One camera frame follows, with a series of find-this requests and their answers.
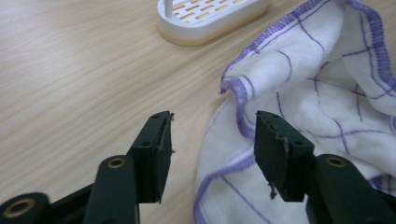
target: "black plastic bracket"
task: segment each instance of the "black plastic bracket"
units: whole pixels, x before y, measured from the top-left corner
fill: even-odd
[[[127,155],[110,157],[95,182],[58,202],[42,193],[22,194],[0,206],[1,224],[139,223],[139,203],[161,201],[172,155],[171,120],[151,116]]]
[[[314,145],[280,116],[257,113],[256,162],[285,202],[301,202],[308,196],[310,223],[396,223],[395,198],[374,190],[347,159],[332,154],[315,157],[313,150]]]

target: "checkered towel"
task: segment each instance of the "checkered towel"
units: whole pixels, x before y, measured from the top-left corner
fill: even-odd
[[[315,144],[351,160],[396,194],[396,79],[382,21],[357,0],[308,1],[226,69],[230,97],[208,127],[197,174],[197,223],[308,223],[304,203],[271,200],[253,156],[257,110],[276,113]]]

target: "wooden table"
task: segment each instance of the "wooden table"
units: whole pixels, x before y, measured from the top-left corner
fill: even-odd
[[[225,66],[303,1],[277,0],[264,17],[200,47],[166,42],[157,1],[0,1],[0,202],[32,191],[52,202],[124,154],[147,118],[170,110],[174,150],[163,203],[142,223],[193,223],[195,173],[206,125],[226,96]],[[382,15],[396,71],[396,2]]]

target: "purple stripe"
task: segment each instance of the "purple stripe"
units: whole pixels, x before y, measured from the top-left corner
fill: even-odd
[[[247,122],[249,122],[250,124],[256,125],[256,122],[254,122],[253,120],[251,120],[248,117],[248,114],[247,114],[246,110],[244,111],[244,117],[247,119]]]
[[[276,99],[277,99],[277,106],[279,107],[279,113],[280,116],[284,119],[285,116],[283,116],[283,112],[282,112],[282,106],[280,106],[280,97],[279,97],[279,92],[276,92]]]
[[[343,54],[342,57],[348,57],[348,56],[358,55],[358,54],[361,54],[361,53],[365,53],[365,52],[367,52],[367,51],[369,51],[369,50],[371,50],[371,49],[373,49],[373,47],[369,47],[368,49],[363,49],[363,50],[359,50],[359,51],[352,52],[352,53],[348,53],[348,54]]]
[[[290,78],[291,78],[291,74],[293,73],[293,67],[291,66],[290,57],[289,57],[286,53],[284,53],[284,52],[282,52],[282,51],[280,51],[280,50],[277,50],[276,52],[283,54],[283,55],[286,57],[286,59],[288,60],[289,69],[290,69],[290,70],[289,70],[288,77],[286,78],[286,80],[285,80],[285,82],[284,82],[284,83],[287,83],[287,82],[289,82],[289,80],[290,80]]]
[[[371,182],[373,183],[376,189],[382,189],[382,176],[378,176],[371,179]]]
[[[253,83],[251,83],[250,79],[249,79],[247,76],[242,75],[241,77],[244,77],[244,78],[247,80],[248,84],[249,84],[250,87],[251,87],[251,91],[252,91],[252,93],[253,93],[253,98],[256,97],[256,90],[254,90]]]
[[[314,3],[315,5],[312,6],[311,8],[309,8],[308,10],[312,9],[313,7],[315,7],[320,1],[310,1],[310,2],[316,2]],[[292,25],[289,29],[287,29],[286,31],[282,32],[281,34],[277,35],[275,38],[271,39],[268,41],[268,43],[266,43],[264,46],[262,46],[259,50],[264,49],[265,47],[267,47],[271,42],[273,42],[274,40],[276,40],[278,37],[280,37],[281,35],[287,33],[289,30],[291,30],[292,28],[296,27],[297,25],[299,25],[299,22],[301,21],[305,21],[308,18],[310,18],[312,15],[314,15],[317,11],[319,11],[324,5],[326,5],[327,3],[329,3],[330,0],[327,0],[326,2],[324,2],[322,5],[320,5],[317,9],[313,10],[310,14],[308,14],[304,19],[298,21],[296,24]],[[293,21],[295,21],[296,19],[298,19],[298,17],[302,16],[305,12],[307,12],[308,10],[306,10],[306,8],[303,8],[300,10],[300,8],[298,7],[296,10],[292,11],[288,16],[291,16],[293,18]]]
[[[358,92],[358,88],[359,88],[359,85],[356,85],[355,92]],[[361,122],[363,122],[363,118],[361,117],[361,104],[359,102],[359,95],[358,94],[356,94],[356,107],[358,108],[359,118],[361,119]]]
[[[239,61],[243,60],[251,51],[257,50],[257,47],[262,44],[262,42],[264,40],[266,40],[267,38],[271,37],[274,33],[281,31],[283,28],[285,28],[286,26],[288,26],[290,23],[292,23],[293,21],[296,20],[296,15],[297,16],[301,16],[303,15],[305,12],[311,10],[312,8],[316,7],[319,3],[321,2],[321,0],[310,0],[308,2],[303,3],[302,5],[300,5],[299,7],[297,7],[297,9],[295,10],[296,13],[292,14],[288,14],[287,16],[285,16],[284,18],[282,18],[279,22],[275,23],[274,25],[270,26],[264,33],[262,33],[258,38],[256,38],[256,40],[253,41],[253,43],[247,47],[246,49],[244,49],[242,51],[242,53],[233,61],[231,62],[225,69],[224,72],[221,76],[221,80],[223,80],[226,77],[226,73]],[[315,11],[313,11],[311,14],[309,14],[306,18],[304,18],[302,21],[308,19],[311,15],[313,15],[315,12],[317,12],[321,7],[323,7],[326,3],[330,2],[330,0],[327,0],[324,4],[322,4],[318,9],[316,9]]]
[[[384,93],[382,93],[382,94],[379,94],[379,95],[377,95],[377,96],[370,97],[370,98],[373,99],[373,100],[377,100],[377,99],[383,97],[384,95],[388,95],[388,96],[394,97],[394,96],[392,96],[392,95],[389,94],[391,91],[392,91],[392,89],[389,89],[389,90],[387,90],[387,91],[384,91]]]
[[[324,57],[324,54],[325,54],[326,50],[323,48],[323,46],[322,46],[312,35],[310,35],[310,34],[308,33],[308,31],[304,28],[303,23],[302,23],[302,21],[300,20],[300,17],[298,17],[298,16],[297,16],[297,21],[298,21],[298,23],[300,24],[300,27],[301,27],[301,29],[304,31],[304,33],[305,33],[306,35],[308,35],[308,37],[309,37],[312,41],[314,41],[315,43],[317,43],[317,44],[320,46],[320,48],[323,50],[322,57]]]
[[[341,139],[342,139],[342,141],[343,141],[344,149],[345,149],[345,151],[346,151],[346,154],[350,155],[349,149],[347,148],[347,139],[346,139],[346,137],[344,136],[343,127],[341,126],[341,124],[340,124],[337,120],[335,120],[335,119],[333,119],[333,120],[334,120],[334,122],[337,124],[338,128],[340,129],[340,136],[341,136]]]
[[[390,117],[389,126],[390,126],[390,130],[392,131],[393,135],[396,135],[395,134],[395,130],[396,130],[396,118],[395,117]]]
[[[320,79],[317,79],[317,76],[318,76],[319,74],[317,74],[315,77],[309,77],[308,78],[308,80],[312,80],[312,81],[314,81],[315,82],[315,91],[317,92],[317,96],[319,96],[319,93],[318,93],[318,87],[317,87],[317,82],[323,82],[323,83],[325,83],[325,84],[327,84],[327,85],[330,85],[330,84],[328,84],[327,82],[325,82],[325,81],[323,81],[323,80],[320,80]],[[358,91],[350,91],[350,92],[352,92],[352,93],[355,93],[355,94],[357,94],[357,95],[359,95],[359,96],[364,96],[364,97],[366,97],[366,95],[365,94],[363,94],[363,93],[360,93],[360,92],[358,92]]]
[[[325,67],[327,64],[329,64],[329,63],[330,63],[330,62],[324,63],[324,64],[320,67],[320,70],[319,70],[318,73],[314,76],[313,79],[312,79],[312,78],[309,78],[309,79],[311,79],[311,80],[314,81],[315,92],[317,93],[317,96],[318,96],[318,105],[320,105],[320,98],[319,98],[319,91],[318,91],[318,81],[320,81],[320,80],[318,79],[318,76],[320,75],[320,72],[324,69],[324,67]]]
[[[257,208],[255,208],[254,206],[253,206],[253,204],[251,204],[249,201],[248,201],[248,199],[228,180],[228,179],[226,179],[224,176],[222,176],[221,177],[223,180],[224,180],[224,182],[230,187],[230,188],[232,188],[233,189],[233,191],[235,191],[235,193],[247,204],[247,206],[249,206],[253,211],[254,211],[254,213],[256,213],[264,222],[266,222],[266,223],[268,223],[268,224],[271,224],[271,222],[270,222],[270,220],[268,220],[268,218],[266,218],[265,216],[263,216],[262,215],[262,213],[259,211],[259,210],[257,210]]]
[[[212,223],[210,221],[210,217],[207,215],[207,212],[206,212],[205,208],[202,206],[201,203],[199,204],[199,206],[200,206],[200,208],[202,210],[202,215],[204,216],[204,220],[207,220],[207,223]]]
[[[339,134],[339,135],[318,135],[318,134],[314,134],[314,133],[311,133],[311,134],[318,138],[335,139],[335,138],[341,138],[343,136],[345,137],[345,136],[353,135],[353,134],[357,134],[357,133],[384,133],[384,132],[379,131],[379,130],[355,130],[355,131],[343,133],[343,135],[341,135],[341,134]]]
[[[201,182],[200,187],[198,188],[197,196],[195,198],[194,202],[194,207],[193,207],[193,213],[195,217],[195,221],[198,224],[206,224],[206,220],[204,218],[203,211],[201,209],[201,200],[204,197],[204,194],[206,193],[207,188],[209,187],[209,184],[212,182],[212,180],[219,178],[223,175],[227,175],[230,173],[238,172],[238,171],[243,171],[250,166],[252,166],[255,163],[254,160],[254,155],[250,154],[241,161],[239,161],[236,164],[233,164],[231,166],[226,166],[222,167],[221,169],[217,170],[214,173],[211,173],[207,175],[204,180]]]
[[[392,187],[391,187],[392,182],[391,182],[391,179],[392,179],[392,176],[388,175],[388,194],[392,193]]]
[[[248,127],[244,120],[245,107],[248,102],[248,92],[239,78],[224,80],[220,85],[221,93],[232,90],[236,96],[236,124],[239,132],[246,138],[254,138],[254,129]]]
[[[379,14],[370,7],[356,0],[348,0],[347,2],[352,8],[364,13],[368,19],[370,30],[373,38],[373,47],[376,56],[377,69],[380,79],[389,87],[389,91],[395,91],[396,78],[393,77],[390,69],[390,59],[384,41],[384,31],[382,20]]]

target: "light wood surface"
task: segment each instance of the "light wood surface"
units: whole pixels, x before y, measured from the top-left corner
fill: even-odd
[[[142,223],[193,223],[201,143],[226,97],[221,73],[302,2],[273,1],[249,25],[186,48],[158,34],[157,1],[0,1],[0,203],[33,191],[54,202],[91,184],[100,161],[170,110],[177,153],[163,203],[142,204]],[[396,68],[396,2],[367,3],[383,17]]]

